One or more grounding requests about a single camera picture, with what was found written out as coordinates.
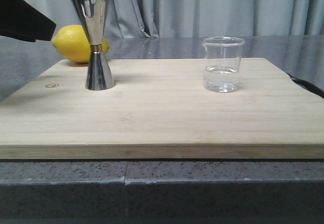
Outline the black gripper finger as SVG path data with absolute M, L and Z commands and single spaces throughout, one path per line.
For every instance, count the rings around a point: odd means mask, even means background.
M 56 24 L 25 0 L 1 0 L 1 36 L 50 41 Z

